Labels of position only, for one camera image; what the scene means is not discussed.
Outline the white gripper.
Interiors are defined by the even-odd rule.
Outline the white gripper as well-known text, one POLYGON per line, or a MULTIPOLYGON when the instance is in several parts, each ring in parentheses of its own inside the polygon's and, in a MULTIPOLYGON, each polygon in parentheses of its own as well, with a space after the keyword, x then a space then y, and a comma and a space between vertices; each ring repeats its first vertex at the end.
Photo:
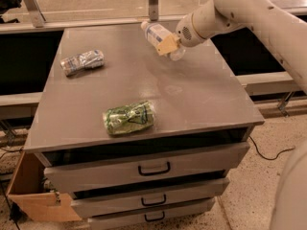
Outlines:
POLYGON ((195 47, 206 40, 202 31, 204 26, 205 19, 201 13, 196 11, 188 13, 178 22, 176 34, 167 35, 155 46, 155 49, 160 56, 164 56, 176 51, 180 43, 185 47, 195 47))

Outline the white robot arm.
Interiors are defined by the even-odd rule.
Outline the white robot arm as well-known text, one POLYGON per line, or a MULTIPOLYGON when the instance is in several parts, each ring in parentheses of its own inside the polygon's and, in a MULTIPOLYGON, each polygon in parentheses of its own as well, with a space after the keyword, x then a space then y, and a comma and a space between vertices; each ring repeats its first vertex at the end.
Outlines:
MULTIPOLYGON (((248 28, 307 93, 307 23, 271 0, 209 0, 185 15, 157 46, 161 55, 215 35, 248 28)), ((287 160, 276 189, 270 230, 307 230, 307 141, 287 160)))

